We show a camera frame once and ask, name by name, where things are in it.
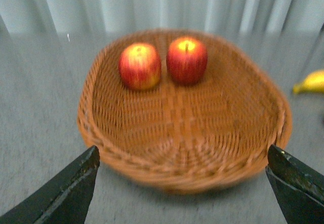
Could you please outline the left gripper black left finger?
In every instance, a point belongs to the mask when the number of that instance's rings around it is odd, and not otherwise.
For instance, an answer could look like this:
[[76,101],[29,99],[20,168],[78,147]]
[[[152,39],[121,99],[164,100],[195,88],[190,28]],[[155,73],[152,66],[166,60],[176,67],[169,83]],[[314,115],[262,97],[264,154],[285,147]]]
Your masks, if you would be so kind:
[[99,150],[92,146],[2,215],[1,223],[84,223],[99,166]]

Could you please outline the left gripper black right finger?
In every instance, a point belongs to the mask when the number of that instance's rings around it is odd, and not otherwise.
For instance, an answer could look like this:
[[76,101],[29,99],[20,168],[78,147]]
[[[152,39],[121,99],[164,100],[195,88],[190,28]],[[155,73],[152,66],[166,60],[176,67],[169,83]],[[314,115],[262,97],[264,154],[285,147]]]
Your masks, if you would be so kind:
[[323,175],[271,145],[267,178],[287,223],[323,223]]

